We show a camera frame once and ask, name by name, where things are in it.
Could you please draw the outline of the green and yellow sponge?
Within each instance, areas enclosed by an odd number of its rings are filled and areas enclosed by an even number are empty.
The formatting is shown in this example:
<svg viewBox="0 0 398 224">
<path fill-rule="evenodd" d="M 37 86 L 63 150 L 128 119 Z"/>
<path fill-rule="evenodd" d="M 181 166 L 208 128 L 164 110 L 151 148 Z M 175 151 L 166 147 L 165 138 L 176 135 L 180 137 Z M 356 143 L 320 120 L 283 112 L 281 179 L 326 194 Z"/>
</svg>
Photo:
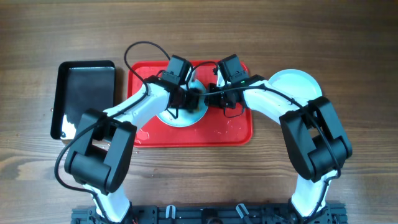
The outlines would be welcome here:
<svg viewBox="0 0 398 224">
<path fill-rule="evenodd" d="M 187 111 L 189 113 L 197 113 L 200 111 L 200 106 L 198 103 L 189 104 L 189 105 L 187 105 Z"/>
</svg>

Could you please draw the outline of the light blue plate top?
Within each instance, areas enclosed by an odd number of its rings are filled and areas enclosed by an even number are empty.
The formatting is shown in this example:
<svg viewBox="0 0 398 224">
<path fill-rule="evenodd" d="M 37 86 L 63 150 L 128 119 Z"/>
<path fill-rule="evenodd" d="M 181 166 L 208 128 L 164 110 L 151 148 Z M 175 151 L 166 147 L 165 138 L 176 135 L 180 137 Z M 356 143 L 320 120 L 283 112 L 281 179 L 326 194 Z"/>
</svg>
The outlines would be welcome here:
<svg viewBox="0 0 398 224">
<path fill-rule="evenodd" d="M 188 87 L 191 91 L 197 93 L 206 93 L 205 86 L 201 81 L 199 81 L 199 79 L 196 78 L 196 72 L 193 72 L 193 75 L 189 79 Z M 191 126 L 199 122 L 199 120 L 204 117 L 208 110 L 208 106 L 205 104 L 204 96 L 193 96 L 193 99 L 189 100 L 188 103 L 198 103 L 200 106 L 200 111 L 197 113 L 189 113 L 187 111 L 187 105 L 184 105 L 178 109 L 178 112 L 176 108 L 168 108 L 167 110 L 159 113 L 156 117 L 159 118 L 164 124 L 172 127 L 184 128 Z"/>
</svg>

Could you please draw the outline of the light blue plate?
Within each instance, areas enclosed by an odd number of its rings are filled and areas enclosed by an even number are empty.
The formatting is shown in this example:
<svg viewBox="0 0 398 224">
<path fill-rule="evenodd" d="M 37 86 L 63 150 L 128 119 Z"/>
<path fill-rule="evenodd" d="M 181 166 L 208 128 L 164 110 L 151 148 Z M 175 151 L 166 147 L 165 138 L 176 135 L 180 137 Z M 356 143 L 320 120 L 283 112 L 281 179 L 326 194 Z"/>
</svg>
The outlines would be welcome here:
<svg viewBox="0 0 398 224">
<path fill-rule="evenodd" d="M 191 91 L 197 93 L 206 93 L 205 86 L 201 81 L 199 81 L 199 79 L 196 78 L 196 72 L 193 72 L 193 75 L 189 79 L 188 87 Z M 199 120 L 204 117 L 208 110 L 208 106 L 205 104 L 204 96 L 193 96 L 193 99 L 189 100 L 188 103 L 198 103 L 200 106 L 200 111 L 197 113 L 189 113 L 187 111 L 187 105 L 184 105 L 178 109 L 178 112 L 176 108 L 168 108 L 167 110 L 159 113 L 156 117 L 159 118 L 164 124 L 172 127 L 184 128 L 191 126 L 199 122 Z"/>
<path fill-rule="evenodd" d="M 271 76 L 268 82 L 278 90 L 294 97 L 314 100 L 323 96 L 322 90 L 316 79 L 301 70 L 281 70 Z"/>
</svg>

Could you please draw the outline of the light blue plate bottom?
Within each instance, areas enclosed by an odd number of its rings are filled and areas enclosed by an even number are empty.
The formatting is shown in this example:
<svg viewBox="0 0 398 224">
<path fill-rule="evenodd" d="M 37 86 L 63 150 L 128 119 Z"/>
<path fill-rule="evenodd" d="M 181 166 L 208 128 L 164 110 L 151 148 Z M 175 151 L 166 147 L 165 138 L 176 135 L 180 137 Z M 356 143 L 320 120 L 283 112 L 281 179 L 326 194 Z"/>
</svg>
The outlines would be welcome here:
<svg viewBox="0 0 398 224">
<path fill-rule="evenodd" d="M 278 90 L 294 97 L 314 100 L 323 96 L 322 90 L 316 79 L 301 70 L 281 70 L 271 76 L 268 82 Z"/>
</svg>

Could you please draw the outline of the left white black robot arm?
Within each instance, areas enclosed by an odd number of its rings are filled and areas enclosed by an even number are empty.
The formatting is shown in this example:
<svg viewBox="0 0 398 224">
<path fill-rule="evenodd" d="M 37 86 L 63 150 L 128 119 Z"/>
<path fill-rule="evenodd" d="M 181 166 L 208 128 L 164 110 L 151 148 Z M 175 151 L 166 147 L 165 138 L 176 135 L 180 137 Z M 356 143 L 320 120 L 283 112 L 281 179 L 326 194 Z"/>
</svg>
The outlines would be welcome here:
<svg viewBox="0 0 398 224">
<path fill-rule="evenodd" d="M 76 209 L 72 223 L 135 223 L 132 203 L 123 182 L 129 170 L 136 132 L 169 108 L 192 108 L 198 98 L 183 89 L 192 75 L 192 64 L 171 56 L 160 76 L 143 79 L 142 87 L 126 101 L 104 111 L 83 113 L 75 137 L 59 157 L 64 170 L 88 193 L 95 206 Z"/>
</svg>

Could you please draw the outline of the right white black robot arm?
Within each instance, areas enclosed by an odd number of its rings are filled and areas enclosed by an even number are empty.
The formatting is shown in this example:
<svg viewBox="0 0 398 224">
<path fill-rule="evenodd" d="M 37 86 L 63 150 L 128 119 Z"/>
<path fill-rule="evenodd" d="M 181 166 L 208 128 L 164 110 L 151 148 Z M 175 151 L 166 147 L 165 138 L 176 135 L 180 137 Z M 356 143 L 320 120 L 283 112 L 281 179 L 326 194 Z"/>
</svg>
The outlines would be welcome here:
<svg viewBox="0 0 398 224">
<path fill-rule="evenodd" d="M 326 210 L 325 197 L 332 180 L 353 148 L 331 101 L 308 73 L 285 69 L 266 80 L 249 76 L 237 55 L 215 63 L 218 77 L 210 85 L 205 103 L 220 108 L 258 111 L 278 123 L 287 153 L 298 173 L 290 198 L 292 223 L 309 223 Z"/>
</svg>

